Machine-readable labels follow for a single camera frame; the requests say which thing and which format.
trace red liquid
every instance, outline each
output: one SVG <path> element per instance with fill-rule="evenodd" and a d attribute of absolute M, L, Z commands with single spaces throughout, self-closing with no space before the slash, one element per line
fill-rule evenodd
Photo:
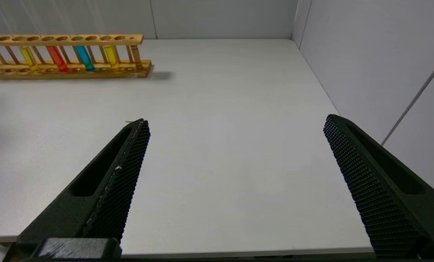
<path fill-rule="evenodd" d="M 60 55 L 59 49 L 57 49 L 57 47 L 47 47 L 47 51 L 49 52 L 49 55 L 51 55 L 54 64 L 56 64 L 57 67 L 59 68 L 59 71 L 68 72 L 69 68 L 65 63 L 64 59 L 62 58 L 62 56 Z"/>

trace test tube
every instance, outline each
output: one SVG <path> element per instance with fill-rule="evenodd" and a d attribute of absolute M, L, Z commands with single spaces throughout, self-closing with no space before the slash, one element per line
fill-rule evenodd
<path fill-rule="evenodd" d="M 54 64 L 56 64 L 56 66 L 59 68 L 59 71 L 68 72 L 69 68 L 60 55 L 59 49 L 57 49 L 55 46 L 48 46 L 46 48 L 49 52 L 49 55 L 51 55 L 52 61 L 54 61 Z"/>
<path fill-rule="evenodd" d="M 105 46 L 105 53 L 107 54 L 107 58 L 109 58 L 110 67 L 112 69 L 119 69 L 120 65 L 117 61 L 114 48 L 114 46 Z"/>
<path fill-rule="evenodd" d="M 89 58 L 86 48 L 84 46 L 76 46 L 75 48 L 81 58 L 81 61 L 86 67 L 86 71 L 94 71 L 94 65 L 91 62 L 91 59 Z"/>
<path fill-rule="evenodd" d="M 26 61 L 26 64 L 28 64 L 29 69 L 33 72 L 39 71 L 39 65 L 36 63 L 35 57 L 31 53 L 29 47 L 21 47 L 20 51 Z"/>

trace grey wall panel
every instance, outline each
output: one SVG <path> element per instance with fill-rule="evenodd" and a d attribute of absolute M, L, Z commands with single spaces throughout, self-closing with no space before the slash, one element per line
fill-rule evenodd
<path fill-rule="evenodd" d="M 385 148 L 434 188 L 434 79 L 387 140 Z"/>
<path fill-rule="evenodd" d="M 382 142 L 434 69 L 434 0 L 312 0 L 300 50 L 339 113 Z"/>
<path fill-rule="evenodd" d="M 285 38 L 297 0 L 152 0 L 157 38 Z"/>
<path fill-rule="evenodd" d="M 298 7 L 296 9 L 295 23 L 293 28 L 292 40 L 300 48 L 303 32 L 305 29 L 309 8 L 312 0 L 298 0 Z"/>
<path fill-rule="evenodd" d="M 145 38 L 154 39 L 156 33 L 152 20 L 149 0 L 96 0 L 103 25 L 96 25 L 86 1 L 56 0 L 64 2 L 67 16 L 75 34 L 105 33 L 142 33 Z M 11 16 L 10 23 L 16 34 L 67 34 L 69 26 L 64 24 L 48 0 L 25 0 L 27 7 L 33 6 L 37 17 L 33 22 L 28 17 L 19 1 L 3 0 L 6 12 Z M 10 33 L 0 15 L 0 33 Z"/>

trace yellow liquid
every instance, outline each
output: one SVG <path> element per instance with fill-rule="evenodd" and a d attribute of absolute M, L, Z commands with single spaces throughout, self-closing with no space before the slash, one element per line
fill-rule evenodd
<path fill-rule="evenodd" d="M 115 46 L 105 46 L 105 53 L 107 54 L 110 67 L 112 69 L 118 69 L 120 67 L 119 62 L 117 61 L 117 56 L 115 55 L 115 51 Z"/>
<path fill-rule="evenodd" d="M 35 57 L 31 53 L 29 47 L 21 47 L 20 51 L 26 61 L 26 64 L 28 64 L 29 69 L 33 72 L 39 71 L 39 65 L 36 63 Z"/>

